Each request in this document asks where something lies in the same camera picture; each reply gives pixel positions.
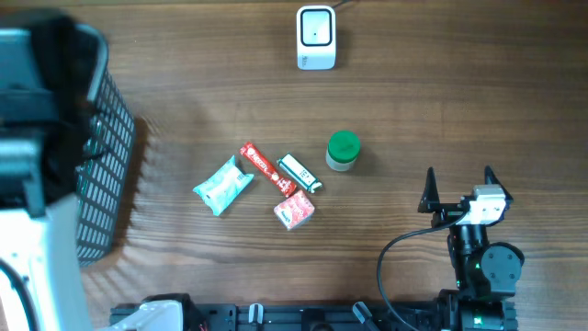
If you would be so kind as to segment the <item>green lid jar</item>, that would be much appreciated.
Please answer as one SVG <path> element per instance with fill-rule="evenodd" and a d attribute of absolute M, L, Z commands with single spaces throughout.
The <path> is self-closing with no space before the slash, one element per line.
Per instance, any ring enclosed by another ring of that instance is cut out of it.
<path fill-rule="evenodd" d="M 337 131 L 327 144 L 325 161 L 334 171 L 349 171 L 355 165 L 360 148 L 361 142 L 354 132 Z"/>

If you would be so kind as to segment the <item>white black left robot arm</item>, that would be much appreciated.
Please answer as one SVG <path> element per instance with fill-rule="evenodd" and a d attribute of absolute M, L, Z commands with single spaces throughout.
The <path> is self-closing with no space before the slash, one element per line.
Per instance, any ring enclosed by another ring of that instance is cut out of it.
<path fill-rule="evenodd" d="M 103 35 L 55 8 L 1 19 L 1 299 L 13 330 L 88 330 L 81 269 L 112 245 L 135 121 Z"/>

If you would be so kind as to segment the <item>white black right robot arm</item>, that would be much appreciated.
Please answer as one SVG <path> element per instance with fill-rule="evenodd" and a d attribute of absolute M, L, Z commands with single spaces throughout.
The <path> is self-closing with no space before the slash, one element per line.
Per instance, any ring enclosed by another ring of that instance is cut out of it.
<path fill-rule="evenodd" d="M 523 252 L 505 242 L 490 243 L 487 229 L 500 223 L 514 201 L 490 167 L 484 183 L 457 203 L 440 201 L 435 172 L 427 170 L 417 211 L 431 213 L 433 230 L 448 229 L 447 248 L 457 288 L 436 299 L 441 330 L 515 331 L 515 296 L 525 262 Z"/>

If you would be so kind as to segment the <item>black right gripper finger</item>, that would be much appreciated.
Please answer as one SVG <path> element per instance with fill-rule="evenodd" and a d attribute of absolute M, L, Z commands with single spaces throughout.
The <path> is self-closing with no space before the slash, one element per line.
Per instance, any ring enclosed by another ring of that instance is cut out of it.
<path fill-rule="evenodd" d="M 419 213 L 434 213 L 440 211 L 440 199 L 432 167 L 427 169 L 424 192 L 417 207 Z"/>
<path fill-rule="evenodd" d="M 505 200 L 507 202 L 514 201 L 514 198 L 512 197 L 512 195 L 508 192 L 508 190 L 500 182 L 500 180 L 494 174 L 492 168 L 489 165 L 485 166 L 485 168 L 484 168 L 484 180 L 485 180 L 486 185 L 498 185 L 502 189 L 504 196 L 505 196 Z"/>

